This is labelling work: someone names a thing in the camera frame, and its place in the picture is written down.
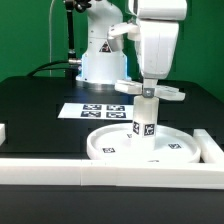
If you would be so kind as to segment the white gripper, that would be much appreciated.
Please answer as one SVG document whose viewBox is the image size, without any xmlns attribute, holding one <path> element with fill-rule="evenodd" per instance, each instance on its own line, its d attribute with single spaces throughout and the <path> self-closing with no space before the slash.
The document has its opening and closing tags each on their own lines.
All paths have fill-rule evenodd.
<svg viewBox="0 0 224 224">
<path fill-rule="evenodd" d="M 171 69 L 179 24 L 138 20 L 140 39 L 135 42 L 139 67 L 144 78 L 142 95 L 153 98 L 157 79 L 165 79 Z"/>
</svg>

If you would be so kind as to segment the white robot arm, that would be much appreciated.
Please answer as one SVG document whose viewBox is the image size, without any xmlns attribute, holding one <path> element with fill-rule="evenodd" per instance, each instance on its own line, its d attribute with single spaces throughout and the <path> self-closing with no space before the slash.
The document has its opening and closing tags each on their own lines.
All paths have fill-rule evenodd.
<svg viewBox="0 0 224 224">
<path fill-rule="evenodd" d="M 187 13 L 186 0 L 127 0 L 132 18 L 108 0 L 91 0 L 88 10 L 88 47 L 82 55 L 80 86 L 95 90 L 116 89 L 128 94 L 181 100 L 184 95 L 157 84 L 168 76 L 178 38 L 179 22 Z M 123 39 L 134 42 L 143 81 L 127 76 Z"/>
</svg>

